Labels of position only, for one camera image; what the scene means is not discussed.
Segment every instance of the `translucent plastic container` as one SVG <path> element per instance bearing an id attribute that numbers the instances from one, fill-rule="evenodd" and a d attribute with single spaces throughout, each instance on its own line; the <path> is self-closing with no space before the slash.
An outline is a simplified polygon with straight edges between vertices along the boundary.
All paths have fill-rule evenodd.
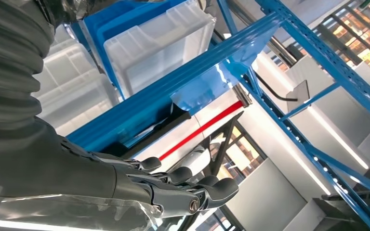
<path id="1" fill-rule="evenodd" d="M 95 65 L 91 56 L 81 44 L 75 43 L 44 59 L 42 72 L 34 75 L 40 82 L 40 91 L 34 96 L 48 93 L 92 69 L 95 69 Z"/>
<path id="2" fill-rule="evenodd" d="M 105 51 L 126 98 L 208 48 L 215 19 L 188 0 L 107 40 Z"/>
<path id="3" fill-rule="evenodd" d="M 63 136 L 118 103 L 109 79 L 78 43 L 45 58 L 42 73 L 34 77 L 40 82 L 40 91 L 32 94 L 42 106 L 38 117 Z"/>
<path id="4" fill-rule="evenodd" d="M 54 36 L 54 42 L 50 46 L 49 54 L 50 56 L 54 53 L 57 53 L 67 47 L 70 47 L 76 44 L 77 41 L 70 36 L 65 26 L 60 25 L 56 28 L 56 33 Z"/>

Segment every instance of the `red bar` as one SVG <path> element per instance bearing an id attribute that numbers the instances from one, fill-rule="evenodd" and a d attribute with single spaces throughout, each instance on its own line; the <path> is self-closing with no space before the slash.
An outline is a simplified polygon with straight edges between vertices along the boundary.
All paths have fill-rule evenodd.
<path id="1" fill-rule="evenodd" d="M 178 148 L 182 147 L 188 141 L 190 141 L 191 139 L 195 138 L 198 134 L 200 134 L 201 132 L 205 131 L 207 128 L 209 128 L 210 126 L 214 125 L 216 122 L 218 122 L 219 120 L 225 118 L 225 116 L 231 114 L 232 112 L 236 111 L 237 109 L 239 109 L 241 107 L 243 107 L 242 101 L 237 101 L 236 103 L 234 103 L 230 107 L 226 108 L 223 112 L 221 112 L 220 114 L 218 114 L 217 116 L 215 116 L 209 122 L 207 122 L 206 124 L 204 124 L 202 127 L 198 128 L 196 131 L 194 131 L 188 137 L 186 137 L 185 139 L 183 139 L 177 145 L 175 145 L 170 150 L 168 150 L 166 153 L 164 153 L 162 156 L 160 156 L 159 157 L 159 160 L 162 161 L 163 159 L 167 158 L 169 155 L 171 155 L 173 152 L 175 152 Z"/>

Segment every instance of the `blue shelf upright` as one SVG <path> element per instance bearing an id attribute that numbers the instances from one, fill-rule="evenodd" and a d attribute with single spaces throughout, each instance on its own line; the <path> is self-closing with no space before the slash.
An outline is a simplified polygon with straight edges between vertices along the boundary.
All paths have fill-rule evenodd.
<path id="1" fill-rule="evenodd" d="M 370 86 L 348 65 L 336 55 L 325 43 L 323 43 L 294 13 L 292 13 L 280 0 L 256 0 L 261 10 L 267 15 L 278 15 L 283 19 L 283 27 L 302 47 L 320 63 L 335 79 L 335 83 L 299 106 L 297 109 L 285 115 L 276 104 L 265 94 L 255 88 L 257 80 L 250 78 L 251 85 L 237 75 L 240 82 L 262 108 L 272 117 L 278 126 L 288 135 L 296 146 L 304 153 L 318 171 L 327 179 L 337 193 L 348 203 L 356 214 L 370 227 L 370 207 L 359 197 L 359 195 L 343 180 L 337 171 L 340 171 L 357 182 L 370 189 L 370 179 L 362 176 L 351 168 L 345 166 L 334 158 L 323 153 L 303 136 L 303 134 L 291 123 L 289 118 L 311 103 L 330 93 L 338 87 L 343 87 L 361 105 L 370 111 Z M 218 0 L 219 6 L 231 33 L 236 29 L 235 23 L 229 13 L 225 0 Z"/>

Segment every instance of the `blue metal shelving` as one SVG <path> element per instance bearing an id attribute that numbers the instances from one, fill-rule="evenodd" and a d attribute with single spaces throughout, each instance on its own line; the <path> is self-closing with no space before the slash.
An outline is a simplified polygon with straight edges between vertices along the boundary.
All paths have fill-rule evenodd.
<path id="1" fill-rule="evenodd" d="M 257 54 L 280 27 L 269 14 L 237 35 L 172 71 L 139 93 L 76 130 L 67 138 L 86 150 L 100 151 L 114 141 L 127 143 L 159 123 L 172 103 L 194 115 L 238 83 Z"/>
<path id="2" fill-rule="evenodd" d="M 303 22 L 301 22 L 280 0 L 256 0 L 261 10 L 267 14 L 278 14 L 283 18 L 281 26 L 300 44 L 312 57 L 318 61 L 335 79 L 335 83 L 299 106 L 287 115 L 276 106 L 276 104 L 265 94 L 258 94 L 254 87 L 257 84 L 248 85 L 242 78 L 240 82 L 248 89 L 255 100 L 266 110 L 278 126 L 288 135 L 304 155 L 313 163 L 327 181 L 334 187 L 337 193 L 348 203 L 348 205 L 360 216 L 370 227 L 370 207 L 358 196 L 345 180 L 338 174 L 337 170 L 356 179 L 357 182 L 370 189 L 370 179 L 358 174 L 356 171 L 345 166 L 334 158 L 315 148 L 302 135 L 302 133 L 290 122 L 289 117 L 299 113 L 311 103 L 330 93 L 337 87 L 343 87 L 361 105 L 370 111 L 370 86 L 348 65 L 336 55 L 316 34 L 314 34 Z M 225 0 L 218 0 L 222 12 L 227 8 Z M 230 14 L 223 14 L 230 31 L 234 25 Z"/>
<path id="3" fill-rule="evenodd" d="M 289 120 L 291 116 L 337 87 L 343 87 L 370 111 L 370 86 L 280 0 L 256 1 L 266 16 L 237 32 L 226 1 L 218 0 L 232 33 L 231 38 L 110 109 L 68 138 L 87 150 L 99 151 L 114 141 L 129 141 L 151 125 L 160 122 L 169 113 L 172 103 L 193 115 L 240 82 L 370 227 L 370 207 L 337 171 L 357 179 L 368 189 L 370 180 L 312 146 Z M 260 89 L 251 69 L 257 54 L 279 27 L 283 27 L 335 79 L 333 85 L 287 115 Z M 249 75 L 251 85 L 242 78 L 244 74 Z"/>

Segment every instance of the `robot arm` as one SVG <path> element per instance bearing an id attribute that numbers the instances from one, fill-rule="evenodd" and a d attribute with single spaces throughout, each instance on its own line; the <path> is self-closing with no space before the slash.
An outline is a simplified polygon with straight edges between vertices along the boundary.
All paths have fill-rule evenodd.
<path id="1" fill-rule="evenodd" d="M 75 2 L 83 6 L 83 14 Z M 32 75 L 42 71 L 53 41 L 52 25 L 78 20 L 114 0 L 75 2 L 0 0 L 1 196 L 66 194 L 136 200 L 155 206 L 163 217 L 223 205 L 238 191 L 231 179 L 184 185 L 189 169 L 149 174 L 160 165 L 155 158 L 138 162 L 87 152 L 36 117 L 41 107 L 30 93 L 40 84 Z M 67 4 L 75 8 L 67 11 Z"/>

